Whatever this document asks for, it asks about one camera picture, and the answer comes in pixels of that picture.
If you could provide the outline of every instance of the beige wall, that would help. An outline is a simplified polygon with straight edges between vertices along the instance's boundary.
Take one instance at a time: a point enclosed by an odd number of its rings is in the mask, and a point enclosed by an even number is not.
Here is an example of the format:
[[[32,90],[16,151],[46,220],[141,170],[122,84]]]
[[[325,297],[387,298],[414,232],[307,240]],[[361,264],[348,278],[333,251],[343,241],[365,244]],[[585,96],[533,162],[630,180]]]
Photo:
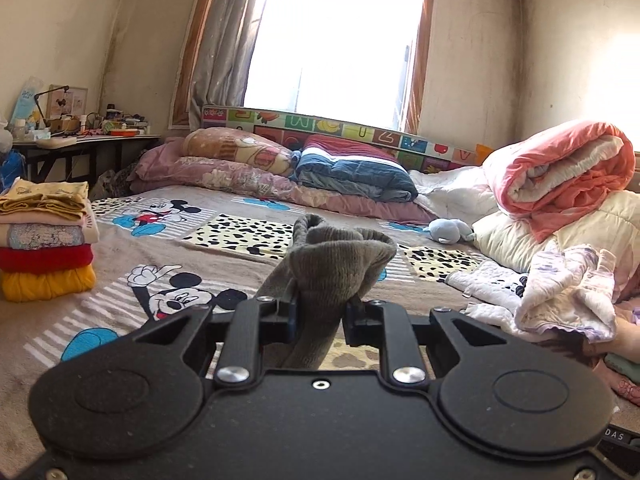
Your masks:
[[[640,0],[524,0],[523,138],[603,118],[640,149]]]
[[[102,105],[144,115],[153,134],[168,121],[194,0],[123,0],[104,75]]]
[[[0,112],[7,120],[22,85],[45,83],[89,89],[95,110],[120,0],[0,0]],[[47,99],[42,98],[42,108]]]
[[[419,134],[460,148],[514,140],[520,0],[435,0]]]

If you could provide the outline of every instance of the desk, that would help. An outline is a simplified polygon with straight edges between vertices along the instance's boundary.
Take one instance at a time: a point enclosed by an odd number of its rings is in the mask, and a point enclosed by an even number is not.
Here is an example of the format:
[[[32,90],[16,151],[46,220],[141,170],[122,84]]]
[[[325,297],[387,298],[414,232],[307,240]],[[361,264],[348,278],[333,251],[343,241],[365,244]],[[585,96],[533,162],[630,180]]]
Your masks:
[[[125,142],[144,142],[141,149],[146,148],[161,136],[158,135],[140,135],[135,137],[118,137],[118,136],[89,136],[78,139],[78,142],[71,146],[63,146],[52,150],[39,148],[32,140],[14,141],[14,149],[24,155],[28,168],[30,168],[30,179],[37,184],[44,182],[49,176],[49,171],[53,168],[54,163],[59,158],[65,159],[65,176],[69,182],[83,182],[87,180],[89,187],[92,187],[97,176],[97,153],[98,148],[113,145],[115,148],[115,167],[116,173],[122,169],[122,145]],[[30,155],[30,152],[44,152]],[[73,158],[78,155],[89,155],[89,173],[80,176],[71,176],[73,169]],[[38,163],[42,162],[42,167],[38,171]]]

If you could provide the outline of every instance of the white bottle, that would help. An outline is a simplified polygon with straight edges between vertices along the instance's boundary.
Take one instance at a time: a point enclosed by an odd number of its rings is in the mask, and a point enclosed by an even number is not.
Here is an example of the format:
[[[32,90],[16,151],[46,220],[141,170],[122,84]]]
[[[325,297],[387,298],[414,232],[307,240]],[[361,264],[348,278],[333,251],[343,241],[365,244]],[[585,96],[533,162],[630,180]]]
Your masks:
[[[11,130],[14,140],[24,140],[24,136],[27,134],[27,121],[24,119],[16,119],[14,129]]]

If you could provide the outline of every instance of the plush toy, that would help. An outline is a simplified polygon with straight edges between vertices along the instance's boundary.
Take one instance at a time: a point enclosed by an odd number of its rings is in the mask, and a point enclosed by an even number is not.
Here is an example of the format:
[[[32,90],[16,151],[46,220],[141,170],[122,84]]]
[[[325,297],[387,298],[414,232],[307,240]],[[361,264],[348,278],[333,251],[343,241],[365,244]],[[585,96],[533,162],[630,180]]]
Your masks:
[[[460,238],[465,242],[472,242],[476,239],[476,234],[471,230],[471,227],[457,218],[453,220],[436,218],[423,231],[431,240],[441,244],[455,244]]]

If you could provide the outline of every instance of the window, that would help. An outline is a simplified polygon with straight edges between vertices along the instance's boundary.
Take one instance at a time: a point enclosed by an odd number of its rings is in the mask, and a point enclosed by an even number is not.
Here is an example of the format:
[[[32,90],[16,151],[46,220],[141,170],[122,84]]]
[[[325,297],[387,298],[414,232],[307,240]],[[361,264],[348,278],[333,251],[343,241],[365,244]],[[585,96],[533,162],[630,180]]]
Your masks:
[[[266,0],[244,105],[400,130],[423,0]]]

